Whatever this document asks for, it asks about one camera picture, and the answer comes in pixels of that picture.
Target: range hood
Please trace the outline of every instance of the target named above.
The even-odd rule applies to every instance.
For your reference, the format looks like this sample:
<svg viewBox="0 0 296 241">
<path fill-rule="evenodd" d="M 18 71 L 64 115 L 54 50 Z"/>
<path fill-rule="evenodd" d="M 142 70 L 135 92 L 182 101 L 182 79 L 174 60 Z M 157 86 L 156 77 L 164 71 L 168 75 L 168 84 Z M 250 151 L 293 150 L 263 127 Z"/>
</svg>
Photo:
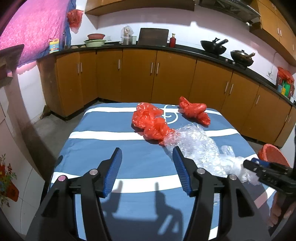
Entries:
<svg viewBox="0 0 296 241">
<path fill-rule="evenodd" d="M 225 13 L 243 22 L 258 22 L 260 14 L 251 8 L 248 0 L 200 0 L 199 5 Z"/>
</svg>

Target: blue striped tablecloth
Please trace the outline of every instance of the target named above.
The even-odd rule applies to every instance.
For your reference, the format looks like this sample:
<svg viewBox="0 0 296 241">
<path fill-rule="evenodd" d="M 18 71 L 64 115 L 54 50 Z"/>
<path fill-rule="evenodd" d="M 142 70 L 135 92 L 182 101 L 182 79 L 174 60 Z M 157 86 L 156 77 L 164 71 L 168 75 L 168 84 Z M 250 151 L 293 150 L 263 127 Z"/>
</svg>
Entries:
<svg viewBox="0 0 296 241">
<path fill-rule="evenodd" d="M 181 241 L 185 235 L 194 198 L 182 190 L 175 166 L 163 147 L 146 141 L 133 128 L 131 119 L 137 103 L 98 104 L 90 107 L 66 141 L 62 162 L 55 168 L 52 183 L 62 174 L 82 176 L 109 159 L 116 147 L 123 159 L 113 191 L 101 199 L 105 220 L 113 241 Z M 191 121 L 178 106 L 155 104 L 162 108 L 170 128 Z M 207 109 L 211 125 L 204 128 L 220 148 L 233 147 L 236 156 L 257 157 L 234 127 L 216 110 Z M 264 219 L 269 215 L 274 190 L 265 185 L 245 183 Z M 79 237 L 86 239 L 79 195 L 75 198 Z M 214 206 L 210 237 L 217 233 L 219 202 Z"/>
</svg>

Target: human hand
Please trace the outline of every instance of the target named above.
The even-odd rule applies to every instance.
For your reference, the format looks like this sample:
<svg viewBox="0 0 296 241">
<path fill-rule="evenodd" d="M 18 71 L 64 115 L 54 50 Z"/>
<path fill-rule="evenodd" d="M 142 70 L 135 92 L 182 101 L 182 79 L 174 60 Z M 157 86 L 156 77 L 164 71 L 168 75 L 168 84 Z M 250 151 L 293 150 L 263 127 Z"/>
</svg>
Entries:
<svg viewBox="0 0 296 241">
<path fill-rule="evenodd" d="M 272 202 L 272 206 L 270 209 L 270 217 L 267 221 L 268 226 L 273 227 L 275 224 L 278 223 L 279 221 L 279 216 L 281 215 L 281 208 L 278 206 L 277 201 L 278 201 L 278 196 L 279 193 L 277 192 L 274 195 L 274 200 Z M 296 208 L 296 202 L 292 203 L 290 207 L 288 208 L 287 212 L 284 215 L 284 219 L 287 219 L 290 217 L 290 215 L 293 213 L 294 209 Z"/>
</svg>

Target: red plastic stool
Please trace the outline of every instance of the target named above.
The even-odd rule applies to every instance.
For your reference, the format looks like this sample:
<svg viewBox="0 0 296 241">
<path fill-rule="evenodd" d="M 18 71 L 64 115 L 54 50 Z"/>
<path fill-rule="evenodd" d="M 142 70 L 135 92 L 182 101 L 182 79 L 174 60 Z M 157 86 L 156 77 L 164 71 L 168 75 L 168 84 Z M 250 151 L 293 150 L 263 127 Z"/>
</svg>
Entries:
<svg viewBox="0 0 296 241">
<path fill-rule="evenodd" d="M 274 145 L 265 144 L 258 153 L 260 160 L 268 162 L 276 162 L 289 167 L 289 163 L 281 151 Z"/>
</svg>

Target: red bottle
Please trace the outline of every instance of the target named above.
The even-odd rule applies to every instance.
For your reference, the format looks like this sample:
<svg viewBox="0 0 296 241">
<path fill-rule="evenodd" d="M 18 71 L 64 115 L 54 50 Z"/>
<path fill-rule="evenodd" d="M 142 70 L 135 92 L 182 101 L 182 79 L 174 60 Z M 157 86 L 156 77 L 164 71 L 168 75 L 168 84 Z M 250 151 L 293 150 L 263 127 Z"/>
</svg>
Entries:
<svg viewBox="0 0 296 241">
<path fill-rule="evenodd" d="M 173 34 L 173 36 L 170 38 L 170 48 L 174 48 L 176 45 L 176 38 L 175 38 L 175 34 Z"/>
</svg>

